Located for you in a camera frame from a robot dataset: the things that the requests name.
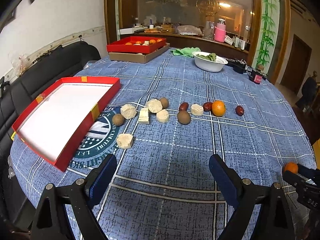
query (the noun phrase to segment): plaid tablecloth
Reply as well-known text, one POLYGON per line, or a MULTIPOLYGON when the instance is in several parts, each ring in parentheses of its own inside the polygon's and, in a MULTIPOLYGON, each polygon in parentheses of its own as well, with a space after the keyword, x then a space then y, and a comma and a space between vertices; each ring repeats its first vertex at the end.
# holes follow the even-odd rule
MULTIPOLYGON (((116 174, 101 203, 93 208, 110 240, 217 239, 233 212, 209 171, 209 158, 217 153, 242 178, 266 186, 280 182, 295 228, 301 230, 308 210, 296 202, 294 188, 282 180, 281 168, 289 161, 315 168, 314 154, 290 105, 268 81, 256 85, 247 74, 228 66, 219 73, 205 72, 193 58, 173 56, 170 50, 146 64, 106 57, 78 75, 119 77, 122 88, 98 117, 65 173, 15 137, 14 170, 35 207, 47 183, 69 185, 113 153, 118 160, 116 174), (111 118, 121 105, 131 103, 140 110, 148 100, 160 97, 170 102, 168 123, 159 123, 151 115, 150 125, 138 124, 137 115, 121 127, 112 125, 111 118), (206 112, 192 116, 189 125, 177 122, 182 102, 202 105, 217 99, 227 107, 223 117, 206 112), (242 117, 235 113, 237 105, 244 108, 242 117), (117 149, 118 133, 133 134, 131 149, 117 149)), ((81 239, 71 207, 67 210, 75 237, 81 239)), ((259 207, 244 239, 250 238, 258 212, 259 207)))

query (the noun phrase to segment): glass window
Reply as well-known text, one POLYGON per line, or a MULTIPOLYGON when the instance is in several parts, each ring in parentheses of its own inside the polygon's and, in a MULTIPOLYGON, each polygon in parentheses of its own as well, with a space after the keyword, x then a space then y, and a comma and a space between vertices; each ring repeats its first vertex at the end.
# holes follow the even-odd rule
POLYGON ((206 21, 226 21, 226 31, 247 39, 251 26, 252 0, 138 0, 139 22, 194 25, 201 29, 206 21))

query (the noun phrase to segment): logo on tablecloth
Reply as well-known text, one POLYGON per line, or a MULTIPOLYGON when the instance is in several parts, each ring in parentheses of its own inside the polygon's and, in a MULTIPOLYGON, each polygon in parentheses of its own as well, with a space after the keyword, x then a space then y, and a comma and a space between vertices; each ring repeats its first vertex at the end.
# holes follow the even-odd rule
POLYGON ((101 163, 110 151, 113 151, 119 127, 112 123, 112 117, 119 112, 120 107, 107 107, 101 112, 82 140, 74 156, 75 159, 84 160, 79 162, 72 160, 69 165, 70 167, 83 168, 84 166, 96 166, 101 163))

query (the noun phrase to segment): orange fruit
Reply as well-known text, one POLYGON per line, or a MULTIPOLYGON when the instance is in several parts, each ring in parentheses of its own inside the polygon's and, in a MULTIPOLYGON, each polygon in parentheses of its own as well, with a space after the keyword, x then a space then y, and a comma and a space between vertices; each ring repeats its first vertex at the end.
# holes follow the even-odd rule
POLYGON ((293 162, 289 162, 284 166, 284 171, 291 171, 294 174, 298 174, 298 165, 293 162))
POLYGON ((226 112, 226 106, 224 105, 224 102, 216 100, 212 103, 211 111, 215 116, 220 117, 226 112))

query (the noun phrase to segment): white plastic bowl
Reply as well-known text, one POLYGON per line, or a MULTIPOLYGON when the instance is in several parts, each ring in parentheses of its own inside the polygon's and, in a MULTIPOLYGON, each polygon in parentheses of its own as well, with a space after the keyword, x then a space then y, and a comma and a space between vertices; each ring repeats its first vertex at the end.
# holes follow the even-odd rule
POLYGON ((222 57, 217 56, 216 61, 207 60, 204 58, 198 57, 198 55, 208 56, 210 53, 208 52, 193 52, 192 55, 195 57, 195 63, 198 68, 201 68, 205 71, 209 72, 219 72, 222 70, 222 67, 225 64, 228 64, 228 61, 222 57))

